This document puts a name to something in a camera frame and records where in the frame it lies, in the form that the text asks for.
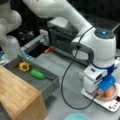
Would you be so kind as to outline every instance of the cable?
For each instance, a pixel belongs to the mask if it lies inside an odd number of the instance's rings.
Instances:
[[[83,35],[81,35],[81,37],[80,37],[80,39],[79,39],[79,41],[78,41],[78,43],[77,43],[77,45],[76,45],[76,49],[77,49],[77,50],[76,50],[75,56],[73,57],[71,63],[70,63],[69,66],[67,67],[67,69],[65,70],[65,72],[64,72],[64,74],[63,74],[63,77],[62,77],[62,81],[61,81],[61,95],[62,95],[62,98],[63,98],[64,102],[65,102],[69,107],[71,107],[72,109],[76,109],[76,110],[83,110],[83,109],[88,108],[88,107],[93,103],[94,99],[99,95],[99,94],[96,94],[96,95],[93,97],[93,99],[91,100],[91,102],[90,102],[87,106],[85,106],[85,107],[83,107],[83,108],[77,108],[77,107],[74,107],[74,106],[70,105],[70,104],[67,102],[67,100],[65,99],[65,96],[64,96],[64,91],[63,91],[63,83],[64,83],[64,80],[65,80],[64,78],[65,78],[65,76],[66,76],[66,74],[67,74],[67,71],[69,70],[69,68],[71,67],[71,65],[73,64],[73,62],[74,62],[75,59],[76,59],[77,53],[78,53],[78,51],[79,51],[79,49],[80,49],[79,43],[80,43],[80,41],[82,40],[82,38],[84,37],[84,35],[85,35],[89,30],[91,30],[92,28],[94,28],[94,26],[92,26],[90,29],[88,29],[86,32],[84,32]]]

